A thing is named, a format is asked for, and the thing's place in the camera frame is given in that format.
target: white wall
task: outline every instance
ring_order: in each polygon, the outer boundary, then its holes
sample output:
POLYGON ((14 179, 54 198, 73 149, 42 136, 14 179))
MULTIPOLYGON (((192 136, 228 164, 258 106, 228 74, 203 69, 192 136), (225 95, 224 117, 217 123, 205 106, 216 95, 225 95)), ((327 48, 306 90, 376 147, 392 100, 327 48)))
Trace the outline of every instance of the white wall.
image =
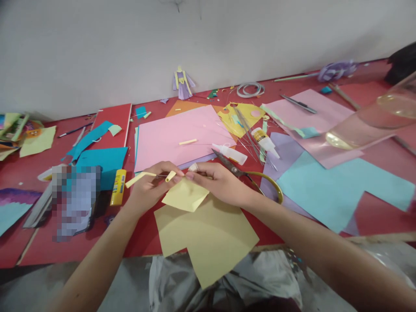
POLYGON ((0 111, 68 118, 174 96, 179 64, 205 91, 416 40, 415 0, 166 1, 3 1, 0 111))

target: paper figure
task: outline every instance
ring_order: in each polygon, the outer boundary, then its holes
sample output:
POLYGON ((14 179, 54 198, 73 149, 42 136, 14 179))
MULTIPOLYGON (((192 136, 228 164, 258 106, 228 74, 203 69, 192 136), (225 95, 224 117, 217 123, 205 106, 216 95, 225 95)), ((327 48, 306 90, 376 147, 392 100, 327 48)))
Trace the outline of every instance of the paper figure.
POLYGON ((185 73, 180 66, 178 66, 178 70, 175 71, 173 76, 173 90, 179 91, 179 99, 186 100, 192 96, 190 86, 194 87, 195 83, 192 81, 191 77, 189 77, 188 74, 185 73))

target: yellow glue stick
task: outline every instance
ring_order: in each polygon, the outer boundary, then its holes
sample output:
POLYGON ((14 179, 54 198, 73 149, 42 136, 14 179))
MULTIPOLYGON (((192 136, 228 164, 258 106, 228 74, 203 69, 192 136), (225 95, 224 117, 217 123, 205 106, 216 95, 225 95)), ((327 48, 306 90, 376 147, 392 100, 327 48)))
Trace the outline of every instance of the yellow glue stick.
POLYGON ((124 169, 119 169, 116 172, 116 179, 114 181, 110 206, 120 206, 123 202, 124 181, 126 180, 126 173, 127 171, 124 169))

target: white glue bottle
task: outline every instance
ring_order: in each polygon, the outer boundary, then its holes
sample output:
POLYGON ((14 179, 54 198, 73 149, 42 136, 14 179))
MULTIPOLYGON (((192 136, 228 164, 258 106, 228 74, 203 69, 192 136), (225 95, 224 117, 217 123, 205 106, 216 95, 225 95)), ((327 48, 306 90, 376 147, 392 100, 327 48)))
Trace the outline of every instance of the white glue bottle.
POLYGON ((243 153, 240 153, 236 151, 235 149, 230 148, 229 143, 225 143, 224 145, 217 145, 217 144, 212 144, 212 145, 213 147, 217 148, 220 151, 220 153, 223 154, 225 157, 235 161, 239 165, 243 165, 247 160, 247 155, 244 155, 243 153))
POLYGON ((254 129, 251 134, 253 135, 254 139, 260 144, 265 151, 271 152, 277 158, 280 158, 279 154, 274 149, 276 146, 274 145, 273 141, 269 136, 261 129, 256 128, 254 129))

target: finger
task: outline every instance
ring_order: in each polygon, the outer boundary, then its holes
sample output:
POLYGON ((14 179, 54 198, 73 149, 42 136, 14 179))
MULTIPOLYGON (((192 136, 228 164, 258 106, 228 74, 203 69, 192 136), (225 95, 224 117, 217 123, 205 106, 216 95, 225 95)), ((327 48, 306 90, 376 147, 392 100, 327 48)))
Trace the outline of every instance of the finger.
MULTIPOLYGON (((182 172, 181 169, 179 169, 177 166, 175 166, 172 162, 164 161, 164 162, 158 162, 157 164, 154 164, 150 168, 144 170, 146 172, 154 173, 154 174, 162 174, 164 172, 171 172, 175 171, 178 176, 184 176, 185 174, 182 172)), ((145 181, 151 182, 154 177, 151 176, 145 176, 142 179, 145 179, 145 181)))
POLYGON ((189 167, 189 171, 191 172, 203 172, 207 176, 214 178, 215 173, 224 168, 221 164, 217 162, 196 162, 192 166, 189 167))
POLYGON ((191 180, 195 184, 198 184, 199 186, 202 186, 203 188, 206 188, 207 190, 210 189, 210 186, 214 181, 211 178, 202 176, 200 174, 197 174, 196 172, 188 171, 185 175, 185 177, 188 180, 191 180))
POLYGON ((156 197, 161 197, 163 194, 165 194, 168 190, 170 190, 172 187, 174 187, 176 184, 178 184, 182 180, 182 177, 176 175, 173 177, 172 180, 169 182, 163 181, 160 183, 157 187, 150 190, 153 194, 155 194, 156 197))

